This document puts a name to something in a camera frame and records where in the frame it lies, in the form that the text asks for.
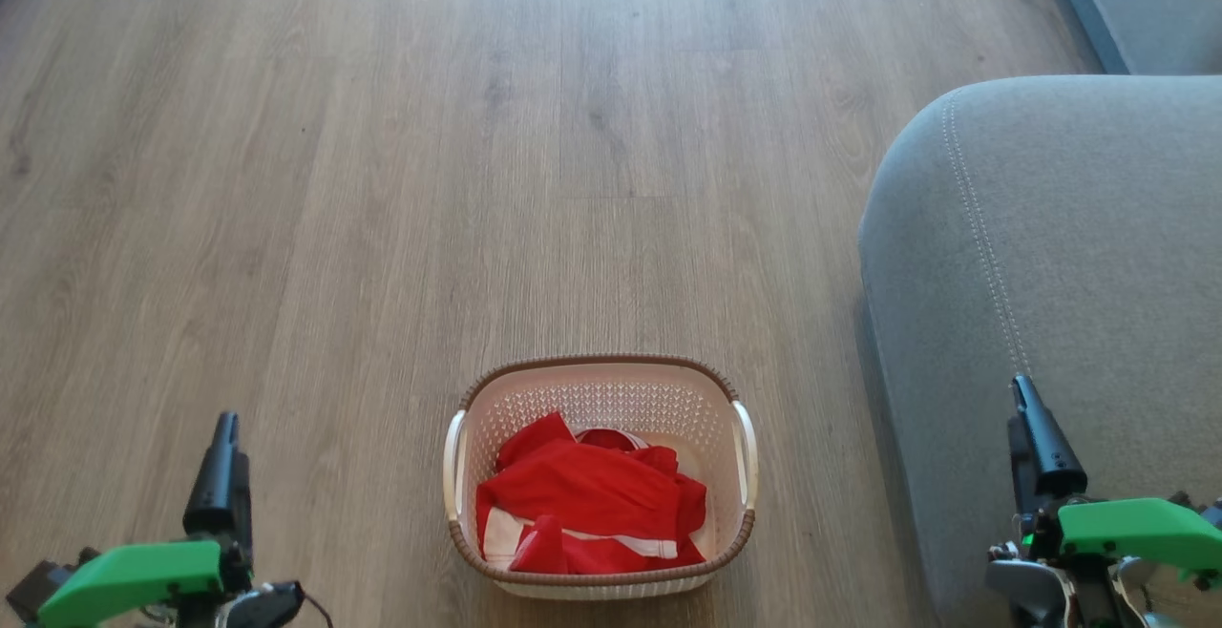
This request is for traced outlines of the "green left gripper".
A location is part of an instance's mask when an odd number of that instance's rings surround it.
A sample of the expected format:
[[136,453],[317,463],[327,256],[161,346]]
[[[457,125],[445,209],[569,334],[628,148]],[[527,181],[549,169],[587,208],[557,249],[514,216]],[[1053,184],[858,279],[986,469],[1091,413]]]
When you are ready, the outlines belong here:
[[[252,553],[251,466],[240,415],[218,418],[185,512],[188,535],[226,535]],[[39,627],[99,627],[156,604],[213,607],[251,590],[251,560],[214,538],[112,547],[79,564],[38,608]]]

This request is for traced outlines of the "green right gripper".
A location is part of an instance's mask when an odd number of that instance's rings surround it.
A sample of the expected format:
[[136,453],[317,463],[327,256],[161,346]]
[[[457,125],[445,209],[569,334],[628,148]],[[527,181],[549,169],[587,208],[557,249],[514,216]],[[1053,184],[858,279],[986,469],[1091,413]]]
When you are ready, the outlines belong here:
[[1088,498],[1088,474],[1026,375],[1011,380],[1011,475],[1022,558],[1066,564],[1077,555],[1169,566],[1183,583],[1218,583],[1220,501]]

